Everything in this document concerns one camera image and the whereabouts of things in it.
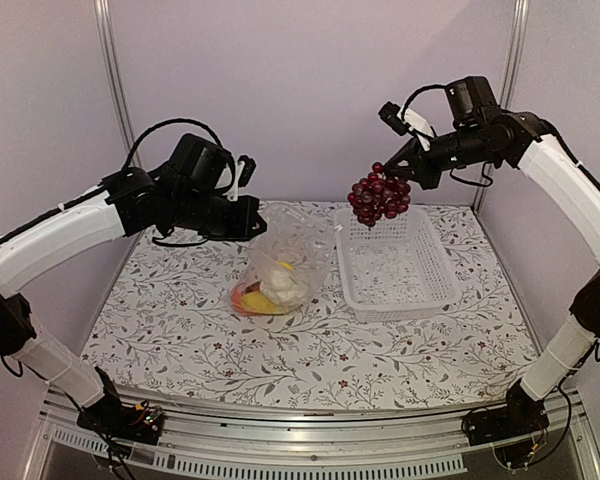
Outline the orange toy pumpkin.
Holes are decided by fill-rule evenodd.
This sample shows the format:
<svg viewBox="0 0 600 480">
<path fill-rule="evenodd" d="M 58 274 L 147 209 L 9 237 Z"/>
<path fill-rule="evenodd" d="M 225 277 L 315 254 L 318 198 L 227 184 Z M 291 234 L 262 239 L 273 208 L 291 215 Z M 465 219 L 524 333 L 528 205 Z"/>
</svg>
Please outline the orange toy pumpkin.
<svg viewBox="0 0 600 480">
<path fill-rule="evenodd" d="M 243 297 L 251 292 L 252 288 L 250 286 L 246 286 L 244 284 L 237 285 L 230 294 L 230 303 L 232 308 L 241 314 L 248 313 L 250 309 L 244 303 Z"/>
</svg>

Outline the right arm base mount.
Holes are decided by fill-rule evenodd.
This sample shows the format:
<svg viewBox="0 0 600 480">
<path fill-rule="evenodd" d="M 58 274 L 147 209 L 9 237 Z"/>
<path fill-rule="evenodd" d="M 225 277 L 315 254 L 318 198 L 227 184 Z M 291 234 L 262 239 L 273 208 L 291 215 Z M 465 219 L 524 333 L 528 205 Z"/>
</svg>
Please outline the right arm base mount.
<svg viewBox="0 0 600 480">
<path fill-rule="evenodd" d="M 504 406 L 472 409 L 461 421 L 469 445 L 495 444 L 495 459 L 507 470 L 532 464 L 548 427 L 544 401 L 533 400 L 518 385 L 506 394 Z"/>
</svg>

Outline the clear zip top bag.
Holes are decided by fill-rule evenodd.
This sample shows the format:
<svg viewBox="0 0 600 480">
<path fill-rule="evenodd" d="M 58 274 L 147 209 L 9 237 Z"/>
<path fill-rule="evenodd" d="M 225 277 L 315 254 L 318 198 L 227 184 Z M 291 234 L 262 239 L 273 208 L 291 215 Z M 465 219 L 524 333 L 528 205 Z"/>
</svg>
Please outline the clear zip top bag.
<svg viewBox="0 0 600 480">
<path fill-rule="evenodd" d="M 267 231 L 250 241 L 247 269 L 229 300 L 241 315 L 284 315 L 321 288 L 331 267 L 335 231 L 326 221 L 281 202 L 266 206 L 261 216 Z"/>
</svg>

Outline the dark red toy grapes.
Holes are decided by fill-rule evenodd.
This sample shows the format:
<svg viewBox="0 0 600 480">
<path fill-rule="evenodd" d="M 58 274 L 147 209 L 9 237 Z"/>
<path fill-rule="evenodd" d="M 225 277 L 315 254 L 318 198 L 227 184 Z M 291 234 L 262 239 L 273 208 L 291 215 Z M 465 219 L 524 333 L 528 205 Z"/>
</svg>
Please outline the dark red toy grapes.
<svg viewBox="0 0 600 480">
<path fill-rule="evenodd" d="M 382 219 L 393 220 L 405 213 L 411 204 L 410 193 L 406 180 L 374 162 L 368 175 L 352 185 L 347 202 L 357 221 L 371 229 Z"/>
</svg>

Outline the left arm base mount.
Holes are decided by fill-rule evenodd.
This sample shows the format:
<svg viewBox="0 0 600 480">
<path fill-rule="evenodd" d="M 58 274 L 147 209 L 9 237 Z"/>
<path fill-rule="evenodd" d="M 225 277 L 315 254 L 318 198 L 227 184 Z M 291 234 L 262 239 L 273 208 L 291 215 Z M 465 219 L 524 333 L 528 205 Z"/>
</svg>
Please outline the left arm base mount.
<svg viewBox="0 0 600 480">
<path fill-rule="evenodd" d="M 99 367 L 95 371 L 103 382 L 104 397 L 80 410 L 77 425 L 106 437 L 157 445 L 163 431 L 164 410 L 147 400 L 134 406 L 123 404 L 108 375 Z"/>
</svg>

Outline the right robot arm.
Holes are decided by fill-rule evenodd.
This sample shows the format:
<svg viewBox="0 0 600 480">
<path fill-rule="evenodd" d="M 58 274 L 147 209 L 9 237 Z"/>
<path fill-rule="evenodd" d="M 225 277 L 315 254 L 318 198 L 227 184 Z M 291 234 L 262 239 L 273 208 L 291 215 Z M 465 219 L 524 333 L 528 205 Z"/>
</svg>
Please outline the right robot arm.
<svg viewBox="0 0 600 480">
<path fill-rule="evenodd" d="M 566 319 L 498 412 L 497 427 L 517 436 L 534 422 L 535 406 L 576 371 L 600 338 L 600 183 L 551 122 L 502 107 L 484 76 L 425 85 L 401 105 L 385 103 L 379 117 L 409 138 L 385 163 L 386 173 L 433 190 L 445 172 L 506 165 L 553 204 L 595 262 L 596 272 L 575 294 Z"/>
</svg>

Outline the white toy cauliflower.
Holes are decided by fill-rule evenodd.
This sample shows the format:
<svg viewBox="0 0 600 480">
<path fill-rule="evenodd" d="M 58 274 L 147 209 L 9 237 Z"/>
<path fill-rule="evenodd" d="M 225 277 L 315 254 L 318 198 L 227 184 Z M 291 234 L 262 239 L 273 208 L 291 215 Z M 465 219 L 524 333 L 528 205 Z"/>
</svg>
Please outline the white toy cauliflower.
<svg viewBox="0 0 600 480">
<path fill-rule="evenodd" d="M 307 285 L 292 271 L 273 269 L 263 275 L 260 291 L 279 307 L 294 307 L 306 296 Z"/>
</svg>

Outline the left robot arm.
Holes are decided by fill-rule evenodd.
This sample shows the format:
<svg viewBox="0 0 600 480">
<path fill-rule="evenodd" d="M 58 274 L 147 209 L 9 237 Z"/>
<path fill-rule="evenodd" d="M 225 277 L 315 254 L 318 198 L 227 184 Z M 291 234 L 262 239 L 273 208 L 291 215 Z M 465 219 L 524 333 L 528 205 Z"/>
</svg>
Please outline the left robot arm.
<svg viewBox="0 0 600 480">
<path fill-rule="evenodd" d="M 82 363 L 35 319 L 23 288 L 85 251 L 155 228 L 194 231 L 205 241 L 249 241 L 266 230 L 259 201 L 240 195 L 256 168 L 242 155 L 181 137 L 152 171 L 125 166 L 82 196 L 0 237 L 0 356 L 11 357 L 63 390 L 108 434 L 128 426 L 126 408 L 105 374 Z"/>
</svg>

